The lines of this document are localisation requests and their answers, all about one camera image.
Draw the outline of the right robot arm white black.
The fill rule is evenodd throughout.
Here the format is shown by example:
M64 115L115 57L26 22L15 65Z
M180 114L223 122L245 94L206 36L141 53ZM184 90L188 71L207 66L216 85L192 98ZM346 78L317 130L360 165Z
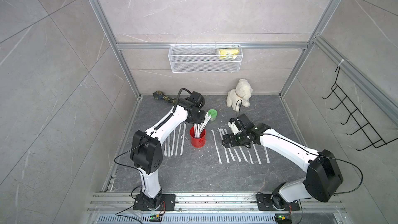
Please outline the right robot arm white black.
M258 144L279 153L305 172L305 177L281 183L274 189L271 200L277 210L283 210L290 203L301 199L314 198L319 202L328 202L344 181L334 154L326 149L317 151L303 146L269 125L255 125L245 114L230 119L228 126L232 133L225 134L222 138L225 148L249 148L252 144Z

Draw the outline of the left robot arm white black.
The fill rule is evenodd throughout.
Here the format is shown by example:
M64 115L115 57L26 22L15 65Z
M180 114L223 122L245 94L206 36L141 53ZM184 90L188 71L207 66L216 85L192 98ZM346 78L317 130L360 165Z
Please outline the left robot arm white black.
M146 131L134 133L130 159L141 174L141 197L149 209L157 209L161 204L158 169L163 161L162 144L181 123L203 122L204 105L205 99L200 93L182 88L176 103L160 121Z

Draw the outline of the white straw eleventh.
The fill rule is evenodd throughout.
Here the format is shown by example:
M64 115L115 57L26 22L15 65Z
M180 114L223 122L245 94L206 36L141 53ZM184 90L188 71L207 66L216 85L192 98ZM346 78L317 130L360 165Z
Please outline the white straw eleventh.
M171 146L170 156L174 155L175 139L176 139L176 129L173 131L173 138L172 138L172 146Z

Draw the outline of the bundle of white straws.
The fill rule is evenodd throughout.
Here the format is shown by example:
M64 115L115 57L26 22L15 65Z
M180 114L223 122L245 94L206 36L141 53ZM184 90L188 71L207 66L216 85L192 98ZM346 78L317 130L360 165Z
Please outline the bundle of white straws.
M201 135L201 133L203 132L203 130L205 129L205 127L206 127L206 125L208 124L208 122L210 121L210 116L209 116L209 114L207 113L206 115L205 115L205 119L204 119L204 121L202 122L202 123L199 123L199 124L194 124L194 137L195 138L199 138L200 137L200 135Z

